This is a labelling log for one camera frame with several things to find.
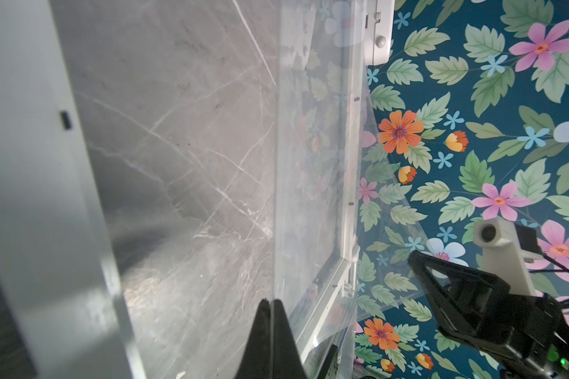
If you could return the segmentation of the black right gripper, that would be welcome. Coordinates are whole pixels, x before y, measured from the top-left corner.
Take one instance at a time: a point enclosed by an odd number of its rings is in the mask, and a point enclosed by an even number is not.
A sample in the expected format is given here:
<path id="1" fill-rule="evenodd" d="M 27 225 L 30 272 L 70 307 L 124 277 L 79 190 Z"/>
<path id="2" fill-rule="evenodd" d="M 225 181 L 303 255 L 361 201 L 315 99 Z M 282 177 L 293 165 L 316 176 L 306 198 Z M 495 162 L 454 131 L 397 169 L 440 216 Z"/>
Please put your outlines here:
<path id="1" fill-rule="evenodd" d="M 550 295 L 513 295 L 498 276 L 414 251 L 410 268 L 438 330 L 494 358 L 502 378 L 569 378 L 569 325 Z"/>

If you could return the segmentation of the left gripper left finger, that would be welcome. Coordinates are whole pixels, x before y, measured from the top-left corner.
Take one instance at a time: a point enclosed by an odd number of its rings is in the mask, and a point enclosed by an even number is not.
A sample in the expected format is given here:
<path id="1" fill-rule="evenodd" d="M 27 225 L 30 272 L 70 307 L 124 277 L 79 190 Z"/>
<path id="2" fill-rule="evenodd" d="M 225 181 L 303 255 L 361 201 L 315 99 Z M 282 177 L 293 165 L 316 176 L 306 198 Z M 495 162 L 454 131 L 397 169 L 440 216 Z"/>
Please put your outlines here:
<path id="1" fill-rule="evenodd" d="M 271 306 L 260 301 L 235 379 L 266 379 L 271 374 Z"/>

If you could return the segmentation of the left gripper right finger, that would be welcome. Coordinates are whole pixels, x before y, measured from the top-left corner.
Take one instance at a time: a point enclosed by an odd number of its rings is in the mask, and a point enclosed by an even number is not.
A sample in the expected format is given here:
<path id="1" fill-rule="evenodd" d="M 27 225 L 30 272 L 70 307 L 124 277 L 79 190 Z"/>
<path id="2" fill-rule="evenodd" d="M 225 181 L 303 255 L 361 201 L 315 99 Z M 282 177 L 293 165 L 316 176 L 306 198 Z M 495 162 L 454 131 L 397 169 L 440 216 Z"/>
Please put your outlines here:
<path id="1" fill-rule="evenodd" d="M 272 301 L 271 316 L 271 377 L 306 379 L 297 344 L 281 300 Z"/>

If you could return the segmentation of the clear acrylic sheet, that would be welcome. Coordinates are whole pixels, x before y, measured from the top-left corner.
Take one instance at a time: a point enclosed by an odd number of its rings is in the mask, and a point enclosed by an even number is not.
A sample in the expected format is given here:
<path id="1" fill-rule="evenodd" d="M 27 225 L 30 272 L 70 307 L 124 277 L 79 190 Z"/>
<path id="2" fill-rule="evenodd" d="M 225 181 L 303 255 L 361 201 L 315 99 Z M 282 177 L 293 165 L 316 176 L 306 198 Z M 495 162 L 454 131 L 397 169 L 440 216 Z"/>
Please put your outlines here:
<path id="1" fill-rule="evenodd" d="M 410 378 L 430 310 L 407 259 L 427 237 L 398 164 L 377 141 L 364 62 L 366 1 L 284 1 L 273 296 L 309 378 Z"/>

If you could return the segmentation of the white picture frame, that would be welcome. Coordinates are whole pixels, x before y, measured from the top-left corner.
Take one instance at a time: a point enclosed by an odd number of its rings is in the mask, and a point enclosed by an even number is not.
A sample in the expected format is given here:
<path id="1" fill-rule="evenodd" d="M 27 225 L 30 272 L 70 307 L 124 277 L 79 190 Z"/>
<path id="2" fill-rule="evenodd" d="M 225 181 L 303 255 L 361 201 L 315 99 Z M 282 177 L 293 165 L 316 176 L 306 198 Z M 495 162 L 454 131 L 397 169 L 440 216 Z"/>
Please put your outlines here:
<path id="1" fill-rule="evenodd" d="M 0 1 L 0 378 L 235 378 L 284 1 Z"/>

